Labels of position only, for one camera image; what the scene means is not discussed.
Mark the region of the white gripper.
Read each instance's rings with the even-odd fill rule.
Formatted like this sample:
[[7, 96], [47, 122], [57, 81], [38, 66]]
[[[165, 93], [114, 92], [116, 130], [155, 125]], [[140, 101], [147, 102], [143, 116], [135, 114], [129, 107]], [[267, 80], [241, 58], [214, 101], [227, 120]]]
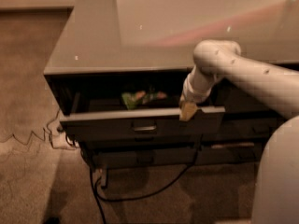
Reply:
[[215, 81], [213, 76], [188, 74], [180, 96], [183, 102], [180, 107], [179, 119], [189, 121], [197, 112], [197, 105], [203, 103], [211, 93]]

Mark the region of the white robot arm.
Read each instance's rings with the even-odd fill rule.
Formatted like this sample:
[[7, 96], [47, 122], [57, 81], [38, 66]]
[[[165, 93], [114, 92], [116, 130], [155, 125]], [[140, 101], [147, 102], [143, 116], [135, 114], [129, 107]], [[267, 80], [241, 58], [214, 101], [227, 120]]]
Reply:
[[226, 78], [286, 121], [269, 138], [260, 161], [251, 224], [299, 224], [299, 72], [241, 56], [234, 41], [204, 40], [180, 98], [181, 112], [204, 102]]

